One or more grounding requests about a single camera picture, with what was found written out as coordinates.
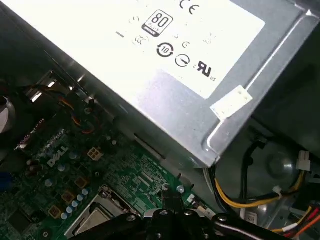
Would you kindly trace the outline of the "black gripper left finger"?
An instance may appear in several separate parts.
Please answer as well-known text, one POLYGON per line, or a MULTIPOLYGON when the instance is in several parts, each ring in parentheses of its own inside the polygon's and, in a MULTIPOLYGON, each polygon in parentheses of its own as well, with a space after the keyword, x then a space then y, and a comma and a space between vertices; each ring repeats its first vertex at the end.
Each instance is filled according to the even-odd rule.
POLYGON ((162 240, 170 237, 173 210, 169 203, 173 191, 169 186, 161 190, 162 208, 151 210, 151 216, 140 217, 125 213, 101 223, 79 235, 81 240, 162 240))

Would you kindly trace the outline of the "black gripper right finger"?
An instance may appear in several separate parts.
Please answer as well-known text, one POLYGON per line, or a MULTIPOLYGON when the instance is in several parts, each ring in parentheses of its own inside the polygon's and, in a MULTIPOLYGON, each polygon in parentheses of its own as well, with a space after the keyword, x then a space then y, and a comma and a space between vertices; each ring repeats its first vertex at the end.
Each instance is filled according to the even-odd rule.
POLYGON ((211 219, 201 217, 185 207, 182 194, 172 194, 177 223, 182 227, 184 240, 284 240, 285 237, 249 223, 228 213, 218 213, 211 219))

